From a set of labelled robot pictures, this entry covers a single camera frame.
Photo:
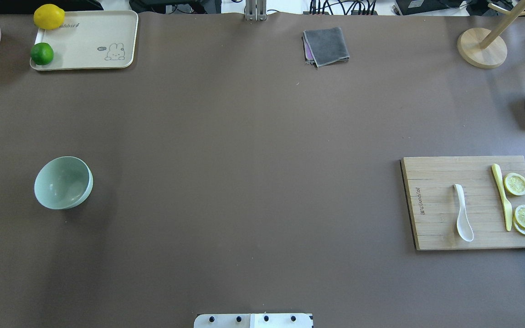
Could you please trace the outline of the grey folded cloth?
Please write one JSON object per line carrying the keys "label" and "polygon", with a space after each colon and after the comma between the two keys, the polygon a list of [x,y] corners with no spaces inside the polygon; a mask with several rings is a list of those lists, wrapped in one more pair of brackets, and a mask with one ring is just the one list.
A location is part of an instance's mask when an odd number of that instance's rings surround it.
{"label": "grey folded cloth", "polygon": [[350,54],[341,27],[304,31],[305,61],[317,68],[336,62],[347,62]]}

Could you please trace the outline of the cream serving tray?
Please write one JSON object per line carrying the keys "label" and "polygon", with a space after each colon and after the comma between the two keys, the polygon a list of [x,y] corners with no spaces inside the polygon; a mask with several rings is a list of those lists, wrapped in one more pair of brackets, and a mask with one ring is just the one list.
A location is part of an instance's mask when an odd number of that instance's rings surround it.
{"label": "cream serving tray", "polygon": [[134,60],[139,17],[133,10],[66,12],[63,25],[38,29],[35,43],[48,43],[54,50],[50,64],[36,71],[62,69],[126,68]]}

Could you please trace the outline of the white ceramic spoon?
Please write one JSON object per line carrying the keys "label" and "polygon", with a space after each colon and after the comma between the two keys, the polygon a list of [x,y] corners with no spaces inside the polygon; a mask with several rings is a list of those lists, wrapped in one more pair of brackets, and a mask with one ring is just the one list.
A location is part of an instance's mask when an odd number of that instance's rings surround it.
{"label": "white ceramic spoon", "polygon": [[459,205],[458,218],[456,219],[458,235],[463,241],[471,242],[474,240],[474,232],[468,220],[464,189],[460,184],[454,184],[453,187],[458,196]]}

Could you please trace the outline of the wooden mug tree stand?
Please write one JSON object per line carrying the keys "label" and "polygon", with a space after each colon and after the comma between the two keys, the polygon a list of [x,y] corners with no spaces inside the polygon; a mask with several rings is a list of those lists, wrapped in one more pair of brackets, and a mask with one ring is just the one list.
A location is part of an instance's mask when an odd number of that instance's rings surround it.
{"label": "wooden mug tree stand", "polygon": [[482,69],[497,68],[506,60],[508,49],[500,35],[519,16],[525,16],[525,0],[519,0],[513,9],[504,9],[489,4],[491,9],[504,15],[492,31],[486,28],[471,28],[458,37],[458,52],[469,64]]}

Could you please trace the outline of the aluminium frame post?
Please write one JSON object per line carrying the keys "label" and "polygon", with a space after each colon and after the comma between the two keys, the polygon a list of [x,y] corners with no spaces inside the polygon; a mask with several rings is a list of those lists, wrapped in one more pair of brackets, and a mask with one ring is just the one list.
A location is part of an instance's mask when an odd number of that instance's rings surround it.
{"label": "aluminium frame post", "polygon": [[267,20],[267,1],[266,0],[246,0],[245,1],[246,21],[266,21]]}

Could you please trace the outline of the yellow lemon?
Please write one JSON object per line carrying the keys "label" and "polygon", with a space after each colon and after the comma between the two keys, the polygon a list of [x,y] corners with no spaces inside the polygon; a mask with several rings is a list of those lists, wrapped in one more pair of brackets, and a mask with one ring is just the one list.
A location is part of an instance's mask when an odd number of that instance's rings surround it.
{"label": "yellow lemon", "polygon": [[33,13],[34,24],[46,31],[59,28],[65,20],[65,11],[54,4],[44,4]]}

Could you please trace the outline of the green lime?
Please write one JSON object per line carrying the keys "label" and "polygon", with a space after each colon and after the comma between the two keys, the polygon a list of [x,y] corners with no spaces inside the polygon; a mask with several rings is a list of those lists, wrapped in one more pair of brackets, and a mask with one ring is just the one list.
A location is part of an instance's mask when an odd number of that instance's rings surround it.
{"label": "green lime", "polygon": [[31,60],[36,65],[48,65],[54,60],[54,50],[48,43],[37,43],[31,48]]}

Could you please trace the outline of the bamboo cutting board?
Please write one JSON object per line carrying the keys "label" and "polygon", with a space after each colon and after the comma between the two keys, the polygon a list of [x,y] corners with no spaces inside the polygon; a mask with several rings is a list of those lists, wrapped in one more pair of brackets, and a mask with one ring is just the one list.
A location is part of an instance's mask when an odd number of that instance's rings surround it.
{"label": "bamboo cutting board", "polygon": [[[504,210],[491,169],[525,177],[518,156],[404,157],[401,170],[419,251],[525,248],[525,235],[505,228]],[[456,222],[460,204],[454,185],[464,190],[465,210],[474,233],[464,241]]]}

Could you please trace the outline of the pale green ceramic bowl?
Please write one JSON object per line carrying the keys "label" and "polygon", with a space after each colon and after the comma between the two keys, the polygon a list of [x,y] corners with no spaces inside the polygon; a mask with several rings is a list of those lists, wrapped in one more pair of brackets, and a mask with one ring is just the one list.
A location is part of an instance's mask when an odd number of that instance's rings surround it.
{"label": "pale green ceramic bowl", "polygon": [[74,156],[51,160],[38,172],[34,193],[42,206],[66,210],[83,203],[93,189],[94,179],[89,166]]}

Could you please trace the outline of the yellow plastic knife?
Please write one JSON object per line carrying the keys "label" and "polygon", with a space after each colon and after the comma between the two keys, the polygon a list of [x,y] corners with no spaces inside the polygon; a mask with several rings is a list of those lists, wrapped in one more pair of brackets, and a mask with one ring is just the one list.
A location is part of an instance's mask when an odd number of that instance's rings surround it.
{"label": "yellow plastic knife", "polygon": [[502,170],[498,164],[492,164],[491,169],[502,203],[505,229],[506,231],[510,232],[513,225],[513,208],[511,202],[508,200],[508,197],[506,197]]}

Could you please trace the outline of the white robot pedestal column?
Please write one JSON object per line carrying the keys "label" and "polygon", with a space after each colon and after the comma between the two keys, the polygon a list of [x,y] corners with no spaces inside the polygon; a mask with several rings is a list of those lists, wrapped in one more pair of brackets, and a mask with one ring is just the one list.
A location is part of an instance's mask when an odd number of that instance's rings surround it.
{"label": "white robot pedestal column", "polygon": [[194,328],[313,328],[309,313],[215,313],[198,315]]}

